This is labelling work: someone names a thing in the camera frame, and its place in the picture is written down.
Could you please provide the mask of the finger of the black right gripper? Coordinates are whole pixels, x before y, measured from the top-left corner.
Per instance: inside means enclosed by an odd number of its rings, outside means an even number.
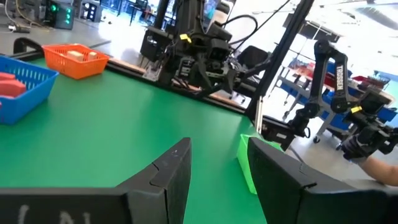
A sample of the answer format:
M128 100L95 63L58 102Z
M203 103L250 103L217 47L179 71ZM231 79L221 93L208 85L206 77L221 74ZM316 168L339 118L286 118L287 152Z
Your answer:
M198 76L200 79L200 86L204 89L212 88L213 84L211 83L208 75L206 73L206 65L203 58L198 57L197 60L197 69L198 69Z
M236 74L237 74L236 70L233 69L229 69L226 74L226 92L229 94L232 94L233 92L233 86Z

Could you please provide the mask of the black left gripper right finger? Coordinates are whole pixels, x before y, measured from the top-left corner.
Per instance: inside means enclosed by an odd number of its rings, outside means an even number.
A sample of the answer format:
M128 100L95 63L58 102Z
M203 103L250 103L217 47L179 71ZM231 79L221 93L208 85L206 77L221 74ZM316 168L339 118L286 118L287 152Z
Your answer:
M351 186L258 138L248 141L248 160L268 224L338 223L337 203L327 197Z

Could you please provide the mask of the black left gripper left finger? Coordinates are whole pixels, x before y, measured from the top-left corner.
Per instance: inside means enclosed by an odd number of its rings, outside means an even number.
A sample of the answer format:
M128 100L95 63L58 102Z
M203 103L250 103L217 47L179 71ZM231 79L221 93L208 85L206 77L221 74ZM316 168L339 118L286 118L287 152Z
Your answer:
M133 224L183 223L192 171L192 143L183 138L117 187L126 191Z

